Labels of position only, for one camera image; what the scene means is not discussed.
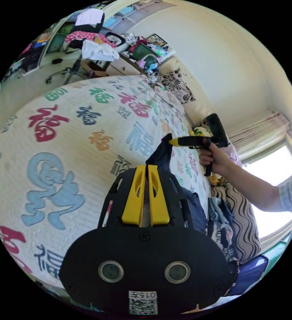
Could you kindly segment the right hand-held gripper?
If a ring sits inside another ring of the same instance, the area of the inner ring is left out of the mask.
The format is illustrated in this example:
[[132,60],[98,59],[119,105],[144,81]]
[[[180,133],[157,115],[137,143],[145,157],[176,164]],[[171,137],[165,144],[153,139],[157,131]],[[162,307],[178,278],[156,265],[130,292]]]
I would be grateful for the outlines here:
[[[196,149],[200,151],[201,149],[208,149],[212,143],[213,133],[211,129],[205,125],[199,125],[193,130],[189,131],[189,135],[182,138],[175,138],[169,140],[169,144],[175,147],[187,147],[189,149]],[[211,166],[204,166],[206,177],[212,175]]]

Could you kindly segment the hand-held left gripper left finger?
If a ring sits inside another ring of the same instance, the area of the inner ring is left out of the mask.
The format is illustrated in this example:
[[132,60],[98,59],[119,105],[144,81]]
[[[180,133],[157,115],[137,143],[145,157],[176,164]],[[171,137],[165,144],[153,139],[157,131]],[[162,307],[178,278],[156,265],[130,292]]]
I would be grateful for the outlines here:
[[146,165],[138,165],[132,174],[122,221],[124,224],[142,224]]

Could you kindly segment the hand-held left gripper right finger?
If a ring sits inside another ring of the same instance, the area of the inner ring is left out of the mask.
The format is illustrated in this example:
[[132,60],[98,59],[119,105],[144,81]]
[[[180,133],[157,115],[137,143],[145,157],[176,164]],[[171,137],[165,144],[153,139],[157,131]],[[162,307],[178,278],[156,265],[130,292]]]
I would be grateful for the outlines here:
[[170,217],[156,165],[148,165],[148,182],[151,224],[168,224]]

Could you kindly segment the person's right hand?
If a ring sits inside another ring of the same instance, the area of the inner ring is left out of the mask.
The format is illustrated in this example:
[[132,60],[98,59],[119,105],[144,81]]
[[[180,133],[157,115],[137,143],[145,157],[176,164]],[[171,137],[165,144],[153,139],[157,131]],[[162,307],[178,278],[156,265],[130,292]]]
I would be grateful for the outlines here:
[[214,174],[222,176],[229,164],[229,158],[215,144],[211,143],[208,149],[200,150],[200,164],[203,166],[211,166],[211,171]]

